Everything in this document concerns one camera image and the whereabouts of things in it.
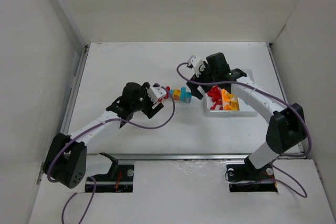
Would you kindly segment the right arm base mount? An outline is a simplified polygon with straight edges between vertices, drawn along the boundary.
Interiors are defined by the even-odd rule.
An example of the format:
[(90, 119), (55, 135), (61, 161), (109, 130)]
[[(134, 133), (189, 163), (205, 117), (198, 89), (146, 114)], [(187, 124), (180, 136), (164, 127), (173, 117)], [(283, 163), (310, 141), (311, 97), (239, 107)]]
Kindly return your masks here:
[(277, 193), (274, 170), (270, 164), (254, 169), (245, 164), (227, 164), (225, 179), (231, 193)]

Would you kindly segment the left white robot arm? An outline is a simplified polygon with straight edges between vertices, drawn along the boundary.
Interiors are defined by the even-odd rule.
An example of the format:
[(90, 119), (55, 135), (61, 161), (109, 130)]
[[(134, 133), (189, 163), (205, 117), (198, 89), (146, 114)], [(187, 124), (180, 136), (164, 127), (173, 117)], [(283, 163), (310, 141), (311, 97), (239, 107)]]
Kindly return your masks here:
[(72, 189), (85, 177), (105, 175), (114, 178), (119, 161), (105, 152), (88, 158), (88, 147), (111, 137), (124, 125), (132, 124), (136, 112), (153, 118), (163, 108), (162, 100), (169, 94), (159, 84), (128, 82), (121, 96), (94, 121), (69, 135), (58, 133), (54, 136), (43, 165), (47, 179)]

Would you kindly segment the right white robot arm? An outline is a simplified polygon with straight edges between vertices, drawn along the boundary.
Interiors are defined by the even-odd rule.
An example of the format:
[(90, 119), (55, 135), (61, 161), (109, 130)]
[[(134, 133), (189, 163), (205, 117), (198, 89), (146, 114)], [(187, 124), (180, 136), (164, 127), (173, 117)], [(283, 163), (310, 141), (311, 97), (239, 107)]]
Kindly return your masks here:
[(302, 107), (268, 94), (256, 85), (246, 72), (231, 69), (223, 53), (205, 60), (191, 56), (185, 65), (194, 70), (187, 80), (192, 96), (201, 100), (214, 86), (223, 88), (246, 102), (268, 123), (265, 142), (245, 160), (252, 169), (261, 169), (307, 136)]

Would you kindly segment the orange yellow lego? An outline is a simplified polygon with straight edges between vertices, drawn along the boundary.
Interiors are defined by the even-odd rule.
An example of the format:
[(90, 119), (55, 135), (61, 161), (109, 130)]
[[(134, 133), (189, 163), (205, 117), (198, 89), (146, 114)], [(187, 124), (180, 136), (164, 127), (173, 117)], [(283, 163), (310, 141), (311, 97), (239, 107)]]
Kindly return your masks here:
[(227, 96), (228, 96), (229, 99), (232, 99), (235, 95), (228, 93)]

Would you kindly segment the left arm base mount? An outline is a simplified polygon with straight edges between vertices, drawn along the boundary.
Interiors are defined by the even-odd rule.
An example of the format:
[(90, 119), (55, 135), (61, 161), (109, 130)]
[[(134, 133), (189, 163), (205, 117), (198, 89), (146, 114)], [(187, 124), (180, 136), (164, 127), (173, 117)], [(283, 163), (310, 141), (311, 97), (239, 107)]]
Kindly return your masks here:
[(100, 153), (87, 157), (85, 192), (133, 192), (134, 161), (120, 160), (110, 154)]

